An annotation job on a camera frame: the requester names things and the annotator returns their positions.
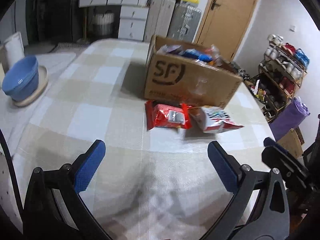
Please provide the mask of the beige suitcase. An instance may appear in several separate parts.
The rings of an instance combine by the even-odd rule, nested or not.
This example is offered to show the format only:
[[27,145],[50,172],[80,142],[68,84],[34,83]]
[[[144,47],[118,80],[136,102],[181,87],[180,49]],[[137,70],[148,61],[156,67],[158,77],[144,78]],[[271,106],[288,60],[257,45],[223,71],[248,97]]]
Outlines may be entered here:
[[144,31],[144,42],[150,42],[153,35],[166,37],[176,0],[151,0]]

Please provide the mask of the white trash bin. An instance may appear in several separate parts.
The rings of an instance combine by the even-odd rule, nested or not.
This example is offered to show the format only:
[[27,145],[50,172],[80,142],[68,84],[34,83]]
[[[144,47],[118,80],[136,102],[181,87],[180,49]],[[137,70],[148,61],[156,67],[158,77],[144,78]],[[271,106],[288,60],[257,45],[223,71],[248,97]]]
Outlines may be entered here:
[[4,53],[9,68],[25,57],[20,31],[14,33],[4,41]]

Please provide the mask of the silver grey snack bag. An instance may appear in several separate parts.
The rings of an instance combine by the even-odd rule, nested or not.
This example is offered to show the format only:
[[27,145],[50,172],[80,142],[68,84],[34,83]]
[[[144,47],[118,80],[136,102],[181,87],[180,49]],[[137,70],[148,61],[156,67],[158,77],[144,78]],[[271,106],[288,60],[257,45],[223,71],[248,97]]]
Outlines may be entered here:
[[163,45],[159,50],[157,50],[157,54],[165,55],[178,55],[182,51],[183,47],[181,45]]

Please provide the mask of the red small snack pack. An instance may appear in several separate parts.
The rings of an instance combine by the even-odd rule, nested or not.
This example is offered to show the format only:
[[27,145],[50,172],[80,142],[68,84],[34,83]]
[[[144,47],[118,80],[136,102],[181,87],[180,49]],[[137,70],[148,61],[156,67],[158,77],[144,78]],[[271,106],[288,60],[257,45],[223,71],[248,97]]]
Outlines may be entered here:
[[149,100],[145,103],[147,130],[155,127],[190,129],[189,106]]

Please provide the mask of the shoe rack with shoes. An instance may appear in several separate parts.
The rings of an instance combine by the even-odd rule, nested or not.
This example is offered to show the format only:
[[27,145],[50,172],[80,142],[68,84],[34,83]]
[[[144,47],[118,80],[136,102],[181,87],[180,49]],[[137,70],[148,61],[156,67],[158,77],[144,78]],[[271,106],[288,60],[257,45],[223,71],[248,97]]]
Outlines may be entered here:
[[269,35],[258,74],[251,79],[249,91],[263,106],[270,124],[293,101],[301,88],[310,60],[300,48],[285,43],[280,35]]

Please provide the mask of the silver suitcase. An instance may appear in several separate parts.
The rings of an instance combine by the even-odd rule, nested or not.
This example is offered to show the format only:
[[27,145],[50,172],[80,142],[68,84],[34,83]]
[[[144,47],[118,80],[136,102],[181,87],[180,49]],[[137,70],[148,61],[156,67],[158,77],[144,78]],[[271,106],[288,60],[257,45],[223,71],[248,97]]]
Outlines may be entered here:
[[167,37],[185,42],[192,42],[200,18],[200,9],[187,4],[176,4]]

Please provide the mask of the checked tablecloth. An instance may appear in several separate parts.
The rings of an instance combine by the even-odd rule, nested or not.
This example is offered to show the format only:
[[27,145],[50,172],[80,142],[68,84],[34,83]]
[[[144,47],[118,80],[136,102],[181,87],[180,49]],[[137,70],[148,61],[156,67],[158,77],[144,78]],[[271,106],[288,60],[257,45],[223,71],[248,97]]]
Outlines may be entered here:
[[80,55],[38,55],[48,87],[25,108],[1,94],[1,130],[21,196],[35,167],[72,163],[100,139],[106,154],[81,197],[101,226],[116,239],[199,239],[231,199],[208,159],[208,144],[216,140],[238,162],[267,171],[261,152],[272,132],[244,85],[226,107],[242,129],[147,130],[148,47],[108,39]]

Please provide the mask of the blue stacked bowls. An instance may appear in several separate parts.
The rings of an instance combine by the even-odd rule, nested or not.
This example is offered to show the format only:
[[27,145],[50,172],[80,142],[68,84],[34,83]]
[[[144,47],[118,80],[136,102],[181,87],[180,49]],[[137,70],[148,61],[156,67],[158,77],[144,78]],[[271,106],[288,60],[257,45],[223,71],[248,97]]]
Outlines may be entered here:
[[24,57],[16,62],[3,79],[3,92],[18,102],[29,97],[39,84],[38,67],[39,62],[34,55]]

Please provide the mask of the bread roll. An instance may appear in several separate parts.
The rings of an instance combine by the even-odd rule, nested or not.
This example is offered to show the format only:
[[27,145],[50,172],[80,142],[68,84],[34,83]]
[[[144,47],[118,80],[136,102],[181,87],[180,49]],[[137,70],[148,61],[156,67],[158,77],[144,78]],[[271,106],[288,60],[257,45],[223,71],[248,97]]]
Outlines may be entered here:
[[217,46],[215,46],[214,44],[212,44],[207,50],[206,50],[206,54],[210,55],[212,57],[212,61],[210,62],[210,64],[212,66],[221,66],[222,65],[222,60],[221,60],[221,56],[220,56],[220,51],[217,48]]

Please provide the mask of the purple bag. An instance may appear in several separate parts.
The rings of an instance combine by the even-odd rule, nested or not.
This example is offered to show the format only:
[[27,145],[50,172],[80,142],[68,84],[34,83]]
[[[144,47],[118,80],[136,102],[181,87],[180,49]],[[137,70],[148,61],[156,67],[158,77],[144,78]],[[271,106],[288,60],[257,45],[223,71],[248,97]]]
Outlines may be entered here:
[[307,106],[300,97],[294,97],[291,103],[270,124],[275,141],[285,136],[290,129],[297,128],[310,115]]

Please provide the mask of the wooden door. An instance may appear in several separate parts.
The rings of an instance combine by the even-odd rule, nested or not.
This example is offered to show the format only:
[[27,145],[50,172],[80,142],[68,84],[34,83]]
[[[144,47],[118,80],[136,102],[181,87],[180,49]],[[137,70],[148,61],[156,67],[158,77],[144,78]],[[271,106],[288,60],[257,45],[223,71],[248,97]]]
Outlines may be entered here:
[[208,0],[195,42],[217,46],[231,61],[248,28],[257,0]]

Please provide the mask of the white drawer desk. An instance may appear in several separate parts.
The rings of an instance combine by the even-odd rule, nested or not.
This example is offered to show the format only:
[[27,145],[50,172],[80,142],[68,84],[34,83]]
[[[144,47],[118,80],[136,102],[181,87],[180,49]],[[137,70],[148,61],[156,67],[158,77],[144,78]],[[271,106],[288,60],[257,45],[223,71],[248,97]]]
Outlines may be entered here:
[[142,41],[149,13],[147,2],[148,0],[79,0],[79,7],[119,6],[118,38]]

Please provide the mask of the SF cardboard box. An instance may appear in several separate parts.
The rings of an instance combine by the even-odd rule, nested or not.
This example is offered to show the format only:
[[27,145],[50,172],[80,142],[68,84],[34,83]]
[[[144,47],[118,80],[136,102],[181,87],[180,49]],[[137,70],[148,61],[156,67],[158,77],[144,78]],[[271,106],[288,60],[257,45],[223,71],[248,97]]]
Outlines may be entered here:
[[153,35],[146,61],[144,98],[166,102],[183,102],[194,106],[225,108],[242,84],[227,62],[219,66],[161,52],[163,46],[179,45],[183,50],[206,48],[194,43]]

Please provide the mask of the woven laundry basket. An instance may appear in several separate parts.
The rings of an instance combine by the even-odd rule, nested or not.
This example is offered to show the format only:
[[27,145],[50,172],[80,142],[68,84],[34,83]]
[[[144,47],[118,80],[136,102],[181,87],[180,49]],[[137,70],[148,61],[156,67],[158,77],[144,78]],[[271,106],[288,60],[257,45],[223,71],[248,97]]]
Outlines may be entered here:
[[92,33],[96,38],[111,38],[114,31],[114,13],[110,10],[102,14],[94,14]]

